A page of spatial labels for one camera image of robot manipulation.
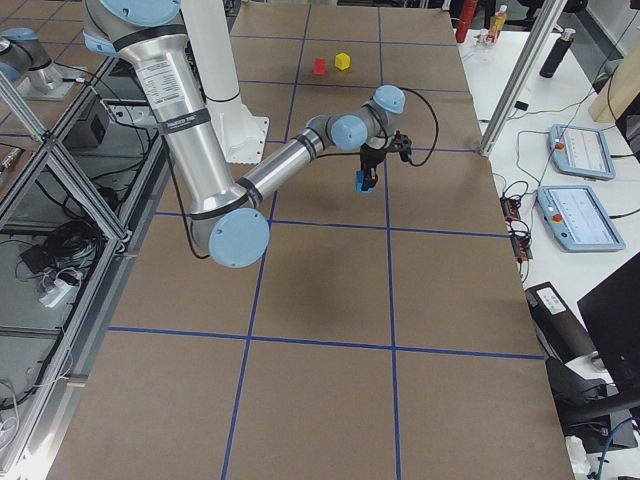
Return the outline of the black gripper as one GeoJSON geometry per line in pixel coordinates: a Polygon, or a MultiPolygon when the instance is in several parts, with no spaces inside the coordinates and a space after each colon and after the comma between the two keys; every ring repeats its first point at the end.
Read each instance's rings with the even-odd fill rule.
{"type": "Polygon", "coordinates": [[[373,190],[378,182],[377,166],[386,160],[386,147],[373,148],[368,144],[360,147],[359,191],[373,190]]]}

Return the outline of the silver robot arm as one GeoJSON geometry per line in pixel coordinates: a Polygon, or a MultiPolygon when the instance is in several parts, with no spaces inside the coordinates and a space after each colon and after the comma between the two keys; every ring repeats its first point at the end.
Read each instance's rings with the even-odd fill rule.
{"type": "Polygon", "coordinates": [[[319,115],[264,156],[268,121],[244,105],[219,1],[88,1],[85,42],[130,63],[189,189],[190,231],[218,264],[243,268],[265,252],[263,200],[330,147],[384,146],[405,106],[392,85],[356,112],[319,115]]]}
{"type": "Polygon", "coordinates": [[[1,72],[27,100],[62,101],[75,82],[75,75],[57,66],[36,33],[26,27],[1,33],[1,72]]]}

